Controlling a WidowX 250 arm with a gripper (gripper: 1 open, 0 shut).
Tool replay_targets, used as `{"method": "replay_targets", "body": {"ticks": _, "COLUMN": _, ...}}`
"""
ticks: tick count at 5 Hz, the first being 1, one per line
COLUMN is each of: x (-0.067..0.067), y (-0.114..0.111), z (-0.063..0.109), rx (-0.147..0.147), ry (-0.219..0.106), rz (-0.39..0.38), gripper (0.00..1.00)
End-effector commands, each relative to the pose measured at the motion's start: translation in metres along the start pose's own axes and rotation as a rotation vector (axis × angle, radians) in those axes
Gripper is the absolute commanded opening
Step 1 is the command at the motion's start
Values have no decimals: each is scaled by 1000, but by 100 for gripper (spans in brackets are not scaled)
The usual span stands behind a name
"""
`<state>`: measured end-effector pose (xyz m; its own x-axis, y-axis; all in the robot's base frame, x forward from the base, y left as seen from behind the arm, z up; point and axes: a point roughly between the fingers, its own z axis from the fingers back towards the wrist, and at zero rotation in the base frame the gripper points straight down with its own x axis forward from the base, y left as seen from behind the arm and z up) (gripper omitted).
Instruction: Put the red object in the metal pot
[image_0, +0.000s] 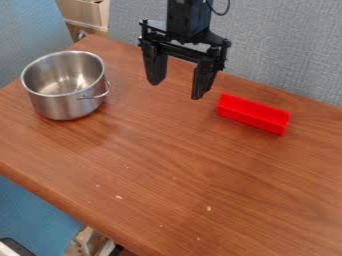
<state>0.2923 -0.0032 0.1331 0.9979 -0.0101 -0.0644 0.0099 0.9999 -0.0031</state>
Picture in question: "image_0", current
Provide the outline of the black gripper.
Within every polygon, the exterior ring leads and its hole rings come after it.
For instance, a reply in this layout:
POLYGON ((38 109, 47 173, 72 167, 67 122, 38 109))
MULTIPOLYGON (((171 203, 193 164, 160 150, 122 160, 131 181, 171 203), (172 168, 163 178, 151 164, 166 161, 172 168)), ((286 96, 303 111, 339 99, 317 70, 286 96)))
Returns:
POLYGON ((219 12, 214 0, 167 0, 164 21, 143 19, 139 46, 147 80, 159 85, 167 74, 168 57, 195 62, 191 99, 211 90, 217 73, 226 62, 231 41, 211 31, 211 16, 225 16, 231 3, 219 12))

